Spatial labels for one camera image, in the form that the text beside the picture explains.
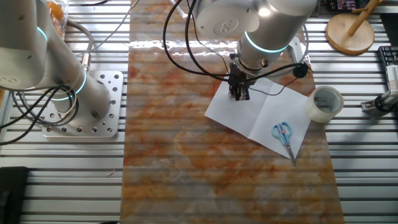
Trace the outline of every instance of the marble surface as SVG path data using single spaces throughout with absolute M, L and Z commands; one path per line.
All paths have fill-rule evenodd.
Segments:
M 131 19 L 121 223 L 344 223 L 323 126 L 311 123 L 294 167 L 206 118 L 220 82 L 185 73 L 167 59 L 161 32 L 171 7 L 169 0 L 150 0 Z M 184 21 L 176 12 L 168 46 L 178 63 L 194 69 Z M 238 39 L 200 38 L 226 60 Z M 191 40 L 204 67 L 225 72 L 218 56 L 193 34 Z M 274 66 L 286 63 L 282 57 Z M 313 77 L 290 87 L 304 95 L 315 89 Z

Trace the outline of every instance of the black clamp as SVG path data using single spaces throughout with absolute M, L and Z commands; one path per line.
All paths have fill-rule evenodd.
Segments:
M 249 87 L 255 82 L 244 82 L 248 76 L 240 71 L 236 64 L 231 63 L 230 77 L 228 79 L 229 84 L 229 94 L 236 100 L 250 100 Z
M 296 78 L 304 78 L 307 76 L 308 71 L 312 71 L 311 68 L 306 63 L 303 63 L 293 69 L 293 75 Z

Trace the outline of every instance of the clear tape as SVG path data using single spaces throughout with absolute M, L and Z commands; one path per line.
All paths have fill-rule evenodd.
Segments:
M 308 97 L 305 111 L 311 120 L 328 123 L 344 107 L 344 99 L 336 89 L 328 86 L 317 88 Z

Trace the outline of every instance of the sheet of paper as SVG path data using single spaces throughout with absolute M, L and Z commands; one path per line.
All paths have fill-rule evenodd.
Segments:
M 220 85 L 205 116 L 290 158 L 280 139 L 271 133 L 275 124 L 288 122 L 293 129 L 290 142 L 296 157 L 311 122 L 304 110 L 307 97 L 285 88 L 278 96 L 267 96 L 250 90 L 249 101 L 235 101 L 229 96 L 228 88 L 226 82 Z M 260 79 L 252 88 L 266 93 L 278 93 L 283 86 L 268 79 Z
M 253 88 L 269 91 L 273 84 L 268 79 L 262 79 Z M 250 91 L 250 97 L 249 101 L 235 101 L 229 96 L 229 84 L 222 82 L 205 116 L 248 137 L 267 95 Z
M 275 83 L 270 93 L 278 93 L 282 88 L 283 86 Z M 278 96 L 267 97 L 248 138 L 290 158 L 281 140 L 271 134 L 275 124 L 289 123 L 292 128 L 290 146 L 296 158 L 311 122 L 304 110 L 306 100 L 306 96 L 290 88 L 285 88 Z

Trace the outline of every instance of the scissors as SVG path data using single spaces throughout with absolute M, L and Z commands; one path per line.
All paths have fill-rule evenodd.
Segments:
M 286 147 L 287 152 L 289 153 L 290 158 L 292 159 L 293 165 L 297 166 L 296 160 L 294 159 L 294 155 L 292 152 L 292 148 L 290 147 L 290 137 L 292 136 L 292 133 L 293 129 L 286 122 L 279 123 L 272 128 L 272 135 L 275 138 L 279 138 L 282 141 L 282 144 Z

